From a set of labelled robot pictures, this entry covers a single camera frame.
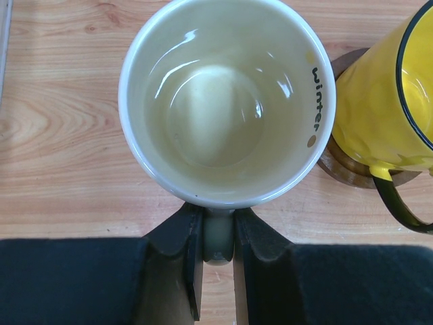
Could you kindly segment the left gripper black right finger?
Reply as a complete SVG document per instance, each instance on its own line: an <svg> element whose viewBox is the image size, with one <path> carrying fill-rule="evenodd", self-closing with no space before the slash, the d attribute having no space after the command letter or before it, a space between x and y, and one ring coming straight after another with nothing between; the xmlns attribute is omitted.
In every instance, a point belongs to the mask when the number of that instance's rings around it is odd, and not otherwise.
<svg viewBox="0 0 433 325"><path fill-rule="evenodd" d="M432 251L294 244L251 209L234 212L238 324L431 324Z"/></svg>

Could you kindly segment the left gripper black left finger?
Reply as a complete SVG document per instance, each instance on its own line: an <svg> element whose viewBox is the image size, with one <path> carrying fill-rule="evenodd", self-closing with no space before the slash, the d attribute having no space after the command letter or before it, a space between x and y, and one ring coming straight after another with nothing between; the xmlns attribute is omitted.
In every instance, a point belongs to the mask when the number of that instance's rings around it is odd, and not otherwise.
<svg viewBox="0 0 433 325"><path fill-rule="evenodd" d="M204 209L142 237L1 241L2 324L193 324Z"/></svg>

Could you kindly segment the cream mug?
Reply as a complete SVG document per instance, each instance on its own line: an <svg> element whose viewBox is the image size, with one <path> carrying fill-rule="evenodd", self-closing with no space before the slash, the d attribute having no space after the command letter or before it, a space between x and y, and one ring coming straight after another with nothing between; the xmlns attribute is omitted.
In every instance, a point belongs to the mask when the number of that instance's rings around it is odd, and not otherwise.
<svg viewBox="0 0 433 325"><path fill-rule="evenodd" d="M118 111L146 173L204 207L203 260L226 263L232 214L273 200L319 160L336 115L332 65L282 1L171 1L124 59Z"/></svg>

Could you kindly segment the yellow transparent cup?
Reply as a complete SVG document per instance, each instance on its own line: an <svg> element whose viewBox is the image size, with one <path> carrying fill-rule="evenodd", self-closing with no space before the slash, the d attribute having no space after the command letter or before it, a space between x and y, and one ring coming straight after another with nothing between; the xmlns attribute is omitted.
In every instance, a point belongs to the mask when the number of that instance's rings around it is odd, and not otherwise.
<svg viewBox="0 0 433 325"><path fill-rule="evenodd" d="M336 89L336 144L368 167L398 222L431 234L432 225L403 202L391 172L432 172L432 2L351 64Z"/></svg>

